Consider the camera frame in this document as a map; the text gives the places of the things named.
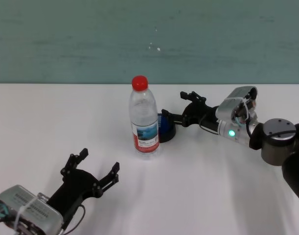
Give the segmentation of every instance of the water bottle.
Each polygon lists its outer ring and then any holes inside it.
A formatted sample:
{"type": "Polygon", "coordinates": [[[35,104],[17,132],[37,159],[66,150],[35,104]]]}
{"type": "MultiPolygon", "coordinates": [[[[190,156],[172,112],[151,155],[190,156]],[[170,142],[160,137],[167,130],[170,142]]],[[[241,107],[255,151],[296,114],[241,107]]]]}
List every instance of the water bottle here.
{"type": "Polygon", "coordinates": [[[134,145],[139,152],[153,153],[159,147],[156,101],[145,76],[134,77],[132,87],[129,111],[134,145]]]}

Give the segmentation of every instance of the zip tie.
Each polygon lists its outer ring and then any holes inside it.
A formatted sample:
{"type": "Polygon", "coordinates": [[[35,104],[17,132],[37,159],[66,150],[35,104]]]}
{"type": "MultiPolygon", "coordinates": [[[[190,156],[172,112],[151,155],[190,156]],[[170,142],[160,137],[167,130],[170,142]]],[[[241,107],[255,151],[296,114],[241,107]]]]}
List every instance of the zip tie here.
{"type": "Polygon", "coordinates": [[[245,120],[248,120],[249,119],[249,110],[248,110],[248,107],[246,105],[247,100],[243,97],[230,97],[230,98],[225,98],[224,100],[229,100],[229,99],[240,99],[244,103],[244,107],[246,109],[246,119],[245,120]]]}
{"type": "Polygon", "coordinates": [[[20,206],[19,208],[19,211],[17,213],[17,217],[16,217],[16,220],[14,222],[14,226],[13,226],[13,229],[14,231],[17,231],[17,228],[18,228],[18,223],[19,223],[19,218],[20,218],[20,215],[33,203],[35,202],[36,200],[38,199],[37,196],[34,196],[32,198],[32,200],[30,200],[25,206],[20,206]]]}

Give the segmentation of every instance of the green wall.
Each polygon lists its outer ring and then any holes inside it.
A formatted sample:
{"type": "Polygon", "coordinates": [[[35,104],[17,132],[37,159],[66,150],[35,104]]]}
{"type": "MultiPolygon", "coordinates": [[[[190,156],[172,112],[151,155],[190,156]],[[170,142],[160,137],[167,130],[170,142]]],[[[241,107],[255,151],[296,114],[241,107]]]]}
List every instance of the green wall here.
{"type": "Polygon", "coordinates": [[[299,0],[0,0],[0,82],[299,83],[299,0]]]}

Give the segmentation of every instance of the label sticker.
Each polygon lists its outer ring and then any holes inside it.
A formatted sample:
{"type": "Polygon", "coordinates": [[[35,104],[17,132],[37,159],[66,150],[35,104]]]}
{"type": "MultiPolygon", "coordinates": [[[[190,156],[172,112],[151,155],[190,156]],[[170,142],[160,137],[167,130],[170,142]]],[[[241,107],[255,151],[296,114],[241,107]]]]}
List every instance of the label sticker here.
{"type": "Polygon", "coordinates": [[[153,152],[159,146],[158,121],[149,126],[137,126],[131,123],[135,148],[144,153],[153,152]]]}

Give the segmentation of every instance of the table surface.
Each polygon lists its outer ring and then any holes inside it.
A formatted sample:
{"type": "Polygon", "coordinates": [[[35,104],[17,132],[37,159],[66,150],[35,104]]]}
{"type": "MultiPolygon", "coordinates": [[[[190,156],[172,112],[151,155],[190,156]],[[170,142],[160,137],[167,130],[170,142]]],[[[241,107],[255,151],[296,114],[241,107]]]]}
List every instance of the table surface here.
{"type": "MultiPolygon", "coordinates": [[[[195,91],[215,106],[237,85],[151,85],[158,110],[182,113],[195,91]]],[[[299,85],[258,85],[260,122],[299,123],[299,85]]],[[[177,127],[150,160],[134,150],[129,85],[0,84],[0,192],[20,184],[51,196],[70,153],[88,148],[79,168],[101,178],[120,162],[120,182],[73,235],[299,235],[299,199],[280,167],[260,151],[201,130],[177,127]]],[[[81,216],[77,212],[69,228],[81,216]]],[[[13,231],[0,224],[0,234],[13,231]]]]}

